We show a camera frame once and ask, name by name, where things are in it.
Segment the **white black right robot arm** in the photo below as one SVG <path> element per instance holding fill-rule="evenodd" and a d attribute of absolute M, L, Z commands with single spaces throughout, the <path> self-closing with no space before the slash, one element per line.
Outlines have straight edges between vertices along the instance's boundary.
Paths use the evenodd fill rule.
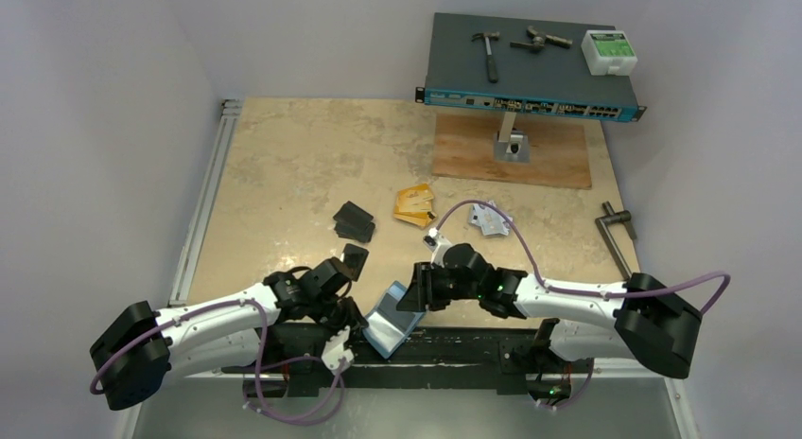
<path fill-rule="evenodd" d="M 534 274 L 495 267 L 467 244 L 414 264 L 400 311 L 429 312 L 453 301 L 476 301 L 501 319 L 554 320 L 533 341 L 531 356 L 552 370 L 564 361 L 630 359 L 663 377 L 689 376 L 703 315 L 679 295 L 658 295 L 645 273 L 608 284 L 538 281 Z"/>

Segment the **blue leather card holder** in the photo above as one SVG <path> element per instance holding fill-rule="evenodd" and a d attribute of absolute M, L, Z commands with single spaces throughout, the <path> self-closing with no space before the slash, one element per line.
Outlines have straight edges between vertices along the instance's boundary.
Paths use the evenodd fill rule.
<path fill-rule="evenodd" d="M 397 309 L 407 287 L 393 282 L 383 293 L 375 307 L 365 316 L 368 326 L 362 330 L 366 341 L 385 360 L 407 340 L 425 312 L 409 312 Z"/>

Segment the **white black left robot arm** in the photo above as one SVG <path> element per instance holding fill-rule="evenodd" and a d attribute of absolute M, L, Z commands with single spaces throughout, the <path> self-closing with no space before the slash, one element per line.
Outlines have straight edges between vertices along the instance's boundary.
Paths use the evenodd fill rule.
<path fill-rule="evenodd" d="M 274 272 L 244 290 L 189 307 L 131 304 L 90 347 L 96 373 L 89 391 L 122 411 L 171 378 L 230 366 L 271 371 L 281 362 L 282 346 L 268 337 L 270 328 L 304 318 L 331 331 L 319 360 L 341 379 L 355 359 L 350 336 L 367 325 L 349 295 L 361 271 L 359 263 L 329 257 L 314 268 Z"/>

